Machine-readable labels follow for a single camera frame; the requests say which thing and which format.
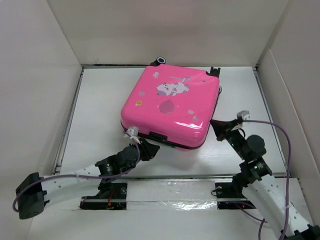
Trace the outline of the pink hard-shell suitcase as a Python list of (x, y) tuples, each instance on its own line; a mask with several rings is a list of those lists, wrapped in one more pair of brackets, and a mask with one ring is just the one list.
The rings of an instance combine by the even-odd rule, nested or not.
[(186, 150), (206, 141), (219, 95), (220, 72), (166, 63), (162, 56), (145, 67), (120, 112), (124, 129)]

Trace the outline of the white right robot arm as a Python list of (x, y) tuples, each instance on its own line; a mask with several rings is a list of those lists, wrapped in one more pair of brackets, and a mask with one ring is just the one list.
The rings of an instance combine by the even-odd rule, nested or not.
[(210, 120), (217, 141), (226, 140), (242, 159), (240, 172), (232, 177), (231, 191), (244, 196), (260, 212), (279, 240), (318, 240), (320, 227), (309, 223), (292, 205), (289, 191), (281, 190), (263, 159), (265, 141), (253, 134), (244, 137), (240, 128), (243, 117), (231, 121)]

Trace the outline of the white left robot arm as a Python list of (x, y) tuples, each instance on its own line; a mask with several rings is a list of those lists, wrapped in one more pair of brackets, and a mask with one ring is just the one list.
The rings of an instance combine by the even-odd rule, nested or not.
[(159, 145), (141, 137), (118, 153), (81, 169), (45, 176), (30, 173), (16, 188), (12, 209), (19, 219), (27, 220), (64, 201), (96, 195), (107, 198), (113, 181), (130, 173), (139, 162), (152, 160), (159, 150)]

